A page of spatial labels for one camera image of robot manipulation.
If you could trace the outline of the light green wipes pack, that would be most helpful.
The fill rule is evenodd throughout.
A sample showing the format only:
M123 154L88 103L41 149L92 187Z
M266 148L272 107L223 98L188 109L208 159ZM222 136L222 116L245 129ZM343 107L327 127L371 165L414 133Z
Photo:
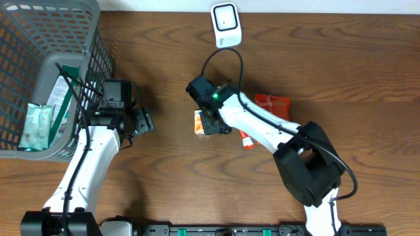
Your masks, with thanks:
M24 131L19 148L42 151L49 147L54 106L28 104Z

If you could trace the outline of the red snack bag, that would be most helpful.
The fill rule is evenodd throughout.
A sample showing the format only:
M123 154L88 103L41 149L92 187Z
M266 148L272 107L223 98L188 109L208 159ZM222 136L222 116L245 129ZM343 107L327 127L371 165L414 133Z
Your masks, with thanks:
M269 94L254 95L254 103L266 111L287 121L289 118L289 108L291 100L288 97L273 96Z

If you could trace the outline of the orange and white snack packet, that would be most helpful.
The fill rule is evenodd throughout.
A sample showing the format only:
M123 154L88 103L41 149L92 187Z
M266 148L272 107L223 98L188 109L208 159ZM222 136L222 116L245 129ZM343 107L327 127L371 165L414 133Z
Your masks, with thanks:
M204 128L203 128L203 123L201 120L201 110L196 110L194 112L194 132L196 135L203 135L204 133Z

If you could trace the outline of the red and white snack packet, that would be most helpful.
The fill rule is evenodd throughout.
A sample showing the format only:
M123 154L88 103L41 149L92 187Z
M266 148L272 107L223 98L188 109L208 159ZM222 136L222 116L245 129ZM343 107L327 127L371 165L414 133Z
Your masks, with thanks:
M254 148L254 143L253 143L250 135L248 135L247 133L245 133L242 130L239 130L239 133L240 133L240 136L241 136L241 139L242 139L243 148L244 149L253 149Z

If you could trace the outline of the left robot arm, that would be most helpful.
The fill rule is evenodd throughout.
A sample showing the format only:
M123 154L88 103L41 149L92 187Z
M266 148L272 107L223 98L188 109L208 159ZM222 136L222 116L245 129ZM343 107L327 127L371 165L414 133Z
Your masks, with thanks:
M137 235L131 220L116 216L98 225L95 210L108 167L123 141L154 129L148 108L138 108L137 86L107 79L101 101L81 114L83 128L66 173L40 211L27 211L21 235Z

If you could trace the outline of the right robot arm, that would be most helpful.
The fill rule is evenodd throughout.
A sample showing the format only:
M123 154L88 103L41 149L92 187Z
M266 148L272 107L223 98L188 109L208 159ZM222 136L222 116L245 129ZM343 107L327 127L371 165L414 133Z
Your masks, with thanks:
M284 186L304 206L311 235L339 232L335 202L346 167L319 125L282 119L233 86L217 87L203 76L189 82L186 92L205 117L206 134L228 134L235 128L271 152Z

